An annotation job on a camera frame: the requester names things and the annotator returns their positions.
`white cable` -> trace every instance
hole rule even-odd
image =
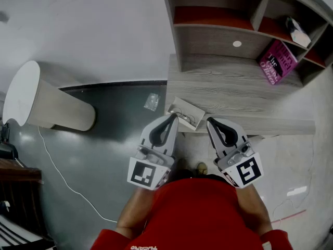
[[[311,181],[312,181],[311,168],[312,168],[312,165],[313,165],[313,160],[314,160],[314,136],[312,137],[312,161],[311,161],[310,168],[308,169],[308,173],[310,174],[309,191],[308,191],[308,193],[306,194],[306,196],[303,198],[303,200],[301,201],[301,203],[298,205],[298,207],[294,207],[294,205],[293,205],[293,201],[292,201],[290,198],[284,200],[281,204],[279,204],[277,207],[274,208],[274,210],[273,210],[273,219],[275,218],[275,217],[274,217],[274,212],[275,212],[275,210],[276,210],[279,206],[283,205],[285,202],[291,201],[291,205],[292,205],[293,209],[298,209],[298,208],[300,208],[300,206],[303,204],[303,202],[304,202],[304,200],[307,198],[307,196],[310,194],[310,190],[311,190]],[[281,220],[280,218],[277,219],[277,220],[280,221],[279,226],[277,227],[277,229],[278,229],[278,228],[280,228],[280,225],[281,225],[282,220]]]
[[[81,193],[79,193],[79,192],[73,190],[71,187],[69,187],[67,181],[65,180],[65,178],[63,177],[63,175],[61,174],[61,172],[59,171],[59,169],[57,168],[57,166],[54,164],[54,162],[53,162],[53,160],[52,160],[52,158],[51,158],[51,155],[50,155],[49,151],[47,150],[47,147],[46,147],[46,144],[45,144],[45,140],[44,140],[44,137],[43,137],[42,134],[41,134],[41,131],[40,131],[40,127],[39,127],[39,126],[38,126],[38,132],[39,132],[40,136],[41,136],[42,139],[43,139],[43,143],[44,143],[45,150],[46,150],[46,152],[48,153],[48,156],[50,157],[50,160],[51,160],[53,166],[54,166],[54,167],[56,168],[56,170],[59,172],[60,176],[62,177],[62,179],[63,179],[63,181],[65,182],[65,184],[67,185],[67,187],[68,187],[72,192],[74,192],[75,194],[79,194],[79,195],[81,195],[82,198],[85,199],[85,200],[86,200],[86,201],[92,206],[92,208],[96,211],[96,213],[97,213],[101,218],[103,218],[103,220],[107,220],[107,221],[110,221],[110,222],[117,223],[115,220],[111,220],[111,219],[107,219],[107,218],[103,217],[103,216],[97,211],[96,207],[94,207],[94,205],[93,205],[93,204],[92,204],[87,198],[85,198],[83,194],[81,194]]]
[[[22,167],[22,168],[24,168],[24,166],[20,163],[20,161],[15,157],[15,160],[16,160],[16,162],[17,162],[17,164],[20,166],[20,167]]]

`small box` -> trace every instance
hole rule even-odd
[[[199,126],[199,123],[201,122],[205,112],[203,110],[201,110],[200,108],[197,108],[194,105],[191,105],[190,103],[180,99],[179,97],[175,98],[175,101],[170,105],[170,107],[168,108],[168,110],[166,111],[166,114],[171,114],[170,111],[174,109],[175,111],[177,111],[179,116],[179,122],[183,125],[185,125],[186,127],[189,127],[192,130],[196,130]],[[188,123],[186,120],[184,120],[182,118],[182,116],[188,116],[191,121],[195,123]]]

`gray floor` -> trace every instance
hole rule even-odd
[[[134,186],[126,182],[129,158],[136,153],[143,127],[163,115],[166,86],[117,86],[75,90],[71,95],[97,109],[92,130],[78,132],[41,128],[46,146],[67,180],[105,218],[117,220]],[[155,112],[144,108],[149,93],[161,96]],[[10,143],[20,159],[43,173],[41,203],[46,226],[60,250],[90,249],[102,220],[79,195],[71,192],[50,162],[36,126],[11,121]]]

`pink book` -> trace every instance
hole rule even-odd
[[[291,72],[297,65],[297,59],[286,44],[275,40],[259,61],[270,84],[274,85]]]

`wooden shelf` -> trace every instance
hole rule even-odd
[[[207,117],[223,116],[251,135],[315,133],[311,94],[299,92],[303,84],[294,71],[272,86],[255,60],[186,55],[183,61],[179,72],[176,56],[170,56],[165,106],[177,96],[204,110],[195,132],[207,133]],[[194,132],[181,124],[178,131]]]
[[[278,21],[263,17],[258,32],[254,30],[248,16],[241,11],[204,6],[180,6],[175,8],[174,26],[207,26],[242,29],[244,31],[280,39],[299,48],[307,49],[293,42],[289,32]]]
[[[263,17],[258,31],[294,44],[287,28],[274,19]]]
[[[310,49],[310,51],[305,55],[305,60],[310,61],[318,66],[321,66],[322,68],[326,68],[325,62],[321,59],[321,57],[317,54],[315,49]]]
[[[175,8],[174,25],[225,26],[254,31],[248,16],[241,11],[203,6],[180,6]]]

